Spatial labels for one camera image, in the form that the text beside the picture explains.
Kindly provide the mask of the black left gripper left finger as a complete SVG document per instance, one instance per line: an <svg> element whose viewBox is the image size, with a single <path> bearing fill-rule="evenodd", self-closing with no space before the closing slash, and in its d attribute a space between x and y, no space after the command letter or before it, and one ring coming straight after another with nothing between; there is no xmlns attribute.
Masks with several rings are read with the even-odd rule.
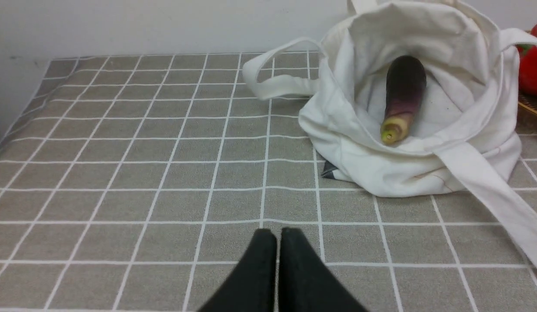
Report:
<svg viewBox="0 0 537 312"><path fill-rule="evenodd" d="M200 312L272 312L276 287L276 236L256 229L234 269Z"/></svg>

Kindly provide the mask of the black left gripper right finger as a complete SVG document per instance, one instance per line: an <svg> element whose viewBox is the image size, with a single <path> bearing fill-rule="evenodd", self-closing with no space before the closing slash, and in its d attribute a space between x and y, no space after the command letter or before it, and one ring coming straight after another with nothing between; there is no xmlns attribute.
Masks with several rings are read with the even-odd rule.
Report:
<svg viewBox="0 0 537 312"><path fill-rule="evenodd" d="M280 312L366 312L331 273L298 228L280 237L278 282Z"/></svg>

